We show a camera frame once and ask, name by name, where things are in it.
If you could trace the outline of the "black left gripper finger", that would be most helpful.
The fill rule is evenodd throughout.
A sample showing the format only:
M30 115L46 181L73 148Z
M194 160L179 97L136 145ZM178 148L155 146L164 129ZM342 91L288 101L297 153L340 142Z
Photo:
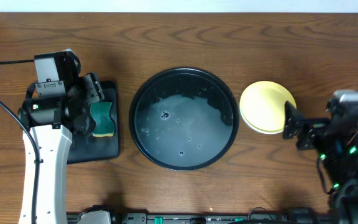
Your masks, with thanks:
M96 121L88 114L81 114L73 121L73 133L78 135L89 135L96 127Z
M85 90L85 103L87 105L97 103L104 99L103 89L96 73L88 73L80 77L80 81Z

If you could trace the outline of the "green scouring sponge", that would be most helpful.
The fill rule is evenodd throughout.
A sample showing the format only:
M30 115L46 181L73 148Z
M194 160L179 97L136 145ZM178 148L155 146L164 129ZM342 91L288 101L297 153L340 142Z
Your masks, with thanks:
M92 134L96 138L113 137L115 124L110 117L112 103L99 101L90 106L90 115L96 123Z

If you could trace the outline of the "yellow plate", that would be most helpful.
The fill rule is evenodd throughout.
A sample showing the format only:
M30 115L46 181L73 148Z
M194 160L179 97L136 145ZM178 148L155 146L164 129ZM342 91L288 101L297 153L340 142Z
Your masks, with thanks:
M294 97L284 86L271 81L255 82L241 95L240 114L253 130L278 134L284 130L286 102L296 106Z

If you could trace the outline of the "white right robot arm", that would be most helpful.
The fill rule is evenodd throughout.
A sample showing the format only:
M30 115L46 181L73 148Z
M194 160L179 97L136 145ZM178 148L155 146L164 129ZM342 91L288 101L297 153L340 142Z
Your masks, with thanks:
M283 213L254 208L247 215L166 215L145 213L116 214L106 207L93 206L87 212L70 215L69 223L358 223L358 103L331 99L330 118L304 118L285 102L284 139L297 137L298 150L319 153L318 173L326 171L333 186L329 213L319 215L310 208L288 208Z

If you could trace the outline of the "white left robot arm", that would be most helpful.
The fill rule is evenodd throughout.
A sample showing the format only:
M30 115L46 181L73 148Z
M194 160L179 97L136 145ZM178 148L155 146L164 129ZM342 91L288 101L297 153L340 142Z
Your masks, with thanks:
M67 223L67 165L119 155L116 86L91 72L32 84L18 111L25 180L20 223Z

